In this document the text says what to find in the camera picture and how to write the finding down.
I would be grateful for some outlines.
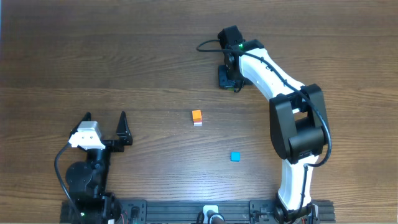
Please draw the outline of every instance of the wooden table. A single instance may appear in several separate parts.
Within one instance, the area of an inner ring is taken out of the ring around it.
[[[127,113],[134,144],[112,155],[108,179],[119,198],[273,198],[268,102],[254,86],[220,90],[223,56],[195,51],[235,24],[324,91],[334,148],[312,197],[334,201],[339,222],[396,222],[397,15],[393,0],[4,0],[0,222],[59,221],[53,160],[86,111],[106,138]],[[84,158],[67,151],[61,173]]]

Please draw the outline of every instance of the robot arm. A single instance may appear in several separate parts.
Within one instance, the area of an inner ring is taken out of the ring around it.
[[[220,87],[239,88],[244,83],[253,83],[270,103],[271,140],[282,161],[282,182],[278,190],[277,201],[280,209],[274,213],[279,222],[288,222],[294,218],[308,215],[311,205],[310,183],[312,167],[305,173],[304,164],[314,164],[318,155],[322,153],[326,139],[322,131],[320,120],[300,95],[284,85],[280,77],[272,70],[275,69],[281,77],[297,90],[304,93],[317,106],[325,119],[326,109],[323,93],[317,85],[305,86],[288,76],[275,62],[272,61],[264,46],[258,40],[246,42],[236,26],[223,29],[218,34],[224,51],[226,65],[219,67]],[[243,51],[263,58],[273,68],[249,55],[236,54]],[[296,121],[294,113],[307,113],[307,117]],[[303,205],[301,209],[303,182],[305,182]]]

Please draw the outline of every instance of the orange block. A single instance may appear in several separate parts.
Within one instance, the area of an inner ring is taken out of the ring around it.
[[[201,111],[200,110],[192,111],[192,118],[193,122],[201,122]]]

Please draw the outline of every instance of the tabletop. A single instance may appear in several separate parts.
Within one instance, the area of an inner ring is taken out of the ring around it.
[[[282,161],[267,100],[254,86],[219,89],[222,54],[195,50],[232,25],[324,92],[333,152],[314,170],[312,198],[333,201],[338,222],[397,221],[398,1],[3,0],[1,9],[0,222],[59,221],[66,196],[53,160],[87,111],[107,138],[127,114],[134,144],[112,155],[108,178],[117,198],[274,198]],[[84,158],[68,150],[61,174]]]

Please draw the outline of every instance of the wooden surface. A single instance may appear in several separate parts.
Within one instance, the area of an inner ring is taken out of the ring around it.
[[[220,90],[223,56],[195,51],[234,24],[324,91],[334,148],[312,197],[334,201],[339,222],[396,222],[397,15],[393,0],[3,0],[0,222],[58,221],[53,160],[86,111],[107,138],[127,113],[134,144],[112,155],[108,180],[119,198],[274,197],[266,99],[254,86]],[[67,151],[61,173],[84,158]]]

